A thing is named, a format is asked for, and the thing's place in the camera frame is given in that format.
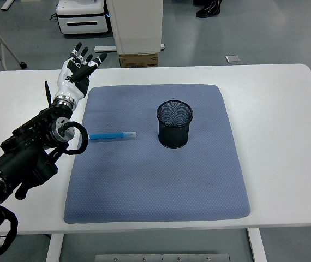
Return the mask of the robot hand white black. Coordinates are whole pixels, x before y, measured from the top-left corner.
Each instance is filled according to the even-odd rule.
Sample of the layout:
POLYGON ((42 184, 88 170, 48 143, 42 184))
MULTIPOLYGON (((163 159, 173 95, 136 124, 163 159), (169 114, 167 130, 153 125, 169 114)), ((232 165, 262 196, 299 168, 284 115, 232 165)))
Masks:
POLYGON ((58 91, 54 96, 55 103, 68 103, 72 108, 76 107, 88 91, 89 77, 107 58, 103 52, 98 57, 88 55, 88 47, 83 48, 79 42, 73 48, 68 59, 63 63, 57 86, 58 91))

